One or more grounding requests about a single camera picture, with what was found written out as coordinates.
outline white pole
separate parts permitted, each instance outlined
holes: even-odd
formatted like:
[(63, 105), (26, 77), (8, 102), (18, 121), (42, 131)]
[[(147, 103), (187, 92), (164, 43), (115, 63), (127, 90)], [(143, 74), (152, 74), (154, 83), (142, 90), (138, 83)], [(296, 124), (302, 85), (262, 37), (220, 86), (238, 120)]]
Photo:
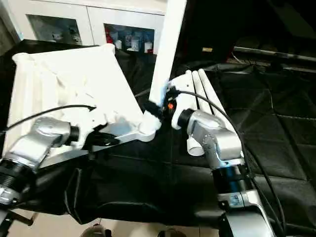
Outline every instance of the white pole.
[[(186, 5), (187, 0), (168, 0), (149, 96), (149, 100), (159, 107), (162, 106), (166, 94)], [(145, 134), (153, 134), (154, 138), (160, 126), (159, 119), (145, 111), (139, 130)]]

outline robotic arm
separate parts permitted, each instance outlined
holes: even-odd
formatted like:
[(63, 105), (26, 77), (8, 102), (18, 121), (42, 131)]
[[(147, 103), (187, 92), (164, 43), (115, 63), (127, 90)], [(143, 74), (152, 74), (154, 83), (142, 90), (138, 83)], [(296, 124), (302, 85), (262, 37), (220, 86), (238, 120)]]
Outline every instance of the robotic arm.
[[(225, 210), (219, 222), (220, 236), (275, 237), (249, 177), (239, 137), (223, 118), (193, 110), (187, 106), (187, 99), (185, 96), (177, 98), (172, 127), (185, 129), (205, 153), (219, 206)], [(31, 131), (19, 138), (0, 162), (0, 203), (10, 206), (19, 202), (23, 189), (34, 180), (50, 148), (61, 147), (78, 138), (79, 128), (68, 122), (46, 117), (37, 119)]]
[(20, 193), (48, 155), (50, 148), (61, 147), (79, 138), (79, 128), (54, 118), (42, 117), (31, 131), (20, 137), (0, 163), (0, 203), (16, 204)]
[(201, 144), (213, 173), (218, 202), (226, 212), (220, 218), (220, 236), (275, 237), (253, 187), (236, 133), (218, 117), (203, 111), (184, 110), (178, 125)]

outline black fabric backdrop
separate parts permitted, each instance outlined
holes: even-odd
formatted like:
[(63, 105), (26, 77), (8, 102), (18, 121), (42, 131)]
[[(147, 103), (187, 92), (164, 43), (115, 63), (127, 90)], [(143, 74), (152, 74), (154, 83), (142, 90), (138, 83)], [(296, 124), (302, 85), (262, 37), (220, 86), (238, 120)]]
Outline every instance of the black fabric backdrop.
[[(11, 56), (74, 47), (24, 40), (0, 58), (1, 127), (6, 125), (15, 72)], [(150, 87), (154, 56), (119, 51), (117, 59), (134, 94)], [(181, 68), (187, 66), (177, 67), (175, 73)], [(271, 176), (288, 234), (316, 235), (316, 83), (304, 75), (250, 69), (245, 74), (224, 73), (213, 67), (207, 74), (246, 144)], [(141, 106), (147, 96), (138, 97)], [(20, 208), (68, 212), (82, 224), (102, 217), (216, 227), (222, 211), (211, 171), (204, 157), (186, 153), (185, 139), (164, 122), (151, 142), (133, 141), (100, 151), (96, 162), (81, 157), (43, 169), (37, 188), (25, 191)], [(252, 157), (250, 161), (276, 208)]]

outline white panel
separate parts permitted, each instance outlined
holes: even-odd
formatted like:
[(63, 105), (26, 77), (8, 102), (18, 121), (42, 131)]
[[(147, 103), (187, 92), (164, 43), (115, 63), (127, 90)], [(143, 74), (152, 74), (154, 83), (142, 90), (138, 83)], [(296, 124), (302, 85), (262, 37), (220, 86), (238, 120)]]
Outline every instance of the white panel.
[(36, 40), (29, 15), (75, 19), (83, 45), (93, 45), (93, 38), (85, 6), (35, 0), (10, 0), (10, 10), (25, 39)]
[(104, 24), (153, 29), (157, 54), (164, 16), (96, 7), (88, 7), (88, 12), (95, 44), (106, 42)]
[(164, 15), (167, 0), (45, 0), (75, 5), (94, 6), (124, 11)]

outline white cabinet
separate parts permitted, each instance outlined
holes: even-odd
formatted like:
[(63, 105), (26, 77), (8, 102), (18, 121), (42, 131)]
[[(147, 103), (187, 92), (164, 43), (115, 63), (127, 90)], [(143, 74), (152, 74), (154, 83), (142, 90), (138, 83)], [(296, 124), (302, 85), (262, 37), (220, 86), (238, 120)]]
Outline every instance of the white cabinet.
[(88, 7), (88, 13), (95, 44), (106, 43), (110, 36), (125, 50), (144, 52), (153, 44), (157, 53), (164, 16), (96, 7)]
[(8, 0), (22, 39), (158, 52), (167, 0)]
[(24, 39), (94, 44), (85, 6), (37, 0), (10, 0)]

